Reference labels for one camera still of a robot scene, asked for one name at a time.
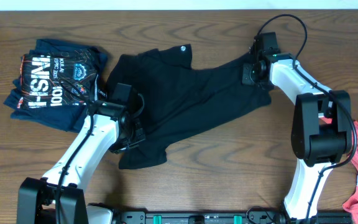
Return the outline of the black t-shirt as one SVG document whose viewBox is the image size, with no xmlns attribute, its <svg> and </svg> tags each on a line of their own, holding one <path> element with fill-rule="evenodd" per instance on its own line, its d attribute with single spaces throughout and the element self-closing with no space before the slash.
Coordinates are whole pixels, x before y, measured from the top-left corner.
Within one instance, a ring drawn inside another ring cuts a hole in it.
<svg viewBox="0 0 358 224">
<path fill-rule="evenodd" d="M 169 145 L 271 103 L 270 87 L 242 84 L 244 66 L 254 62 L 250 54 L 204 70 L 191 67 L 192 56 L 189 44 L 120 56 L 106 90 L 127 84 L 145 103 L 139 116 L 145 140 L 124 153 L 120 169 L 163 164 Z"/>
</svg>

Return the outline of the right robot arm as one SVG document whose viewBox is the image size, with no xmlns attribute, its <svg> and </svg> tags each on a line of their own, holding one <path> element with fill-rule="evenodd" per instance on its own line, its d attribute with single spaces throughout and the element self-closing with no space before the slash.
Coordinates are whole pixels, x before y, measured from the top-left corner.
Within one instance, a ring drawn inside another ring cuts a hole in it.
<svg viewBox="0 0 358 224">
<path fill-rule="evenodd" d="M 320 84 L 295 56 L 276 45 L 250 48 L 255 58 L 243 71 L 248 85 L 273 85 L 294 104 L 291 146 L 297 158 L 289 192 L 279 212 L 266 214 L 272 223 L 319 223 L 319 197 L 328 175 L 352 159 L 356 128 L 349 94 Z"/>
</svg>

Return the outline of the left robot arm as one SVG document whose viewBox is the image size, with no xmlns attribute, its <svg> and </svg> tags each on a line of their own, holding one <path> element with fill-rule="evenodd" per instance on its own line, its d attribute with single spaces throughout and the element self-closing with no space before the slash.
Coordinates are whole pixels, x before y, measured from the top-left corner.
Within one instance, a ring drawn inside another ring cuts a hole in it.
<svg viewBox="0 0 358 224">
<path fill-rule="evenodd" d="M 114 210 L 86 204 L 85 191 L 108 151 L 120 154 L 145 139 L 138 116 L 140 93 L 95 101 L 90 115 L 64 155 L 40 179 L 26 178 L 19 188 L 17 223 L 114 223 Z"/>
</svg>

